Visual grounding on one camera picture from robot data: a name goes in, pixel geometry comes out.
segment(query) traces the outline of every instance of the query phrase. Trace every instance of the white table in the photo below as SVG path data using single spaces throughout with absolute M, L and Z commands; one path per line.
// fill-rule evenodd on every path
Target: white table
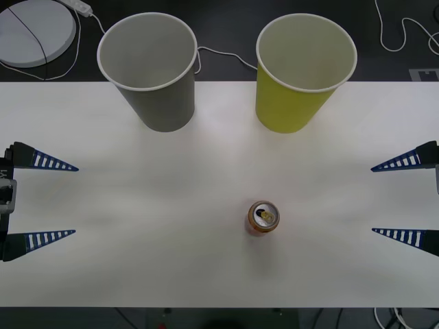
M 80 168 L 16 170 L 10 232 L 75 229 L 0 263 L 0 306 L 437 306 L 439 258 L 372 227 L 439 229 L 434 170 L 370 168 L 439 136 L 438 83 L 347 83 L 295 134 L 254 82 L 198 82 L 177 132 L 109 83 L 0 84 L 0 148 Z M 281 223 L 254 238 L 253 202 Z

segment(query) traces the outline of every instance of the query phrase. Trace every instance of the soda can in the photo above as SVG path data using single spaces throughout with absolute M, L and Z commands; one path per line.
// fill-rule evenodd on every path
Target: soda can
M 263 236 L 273 231 L 279 224 L 279 211 L 268 201 L 258 201 L 250 207 L 246 219 L 246 229 L 254 236 Z

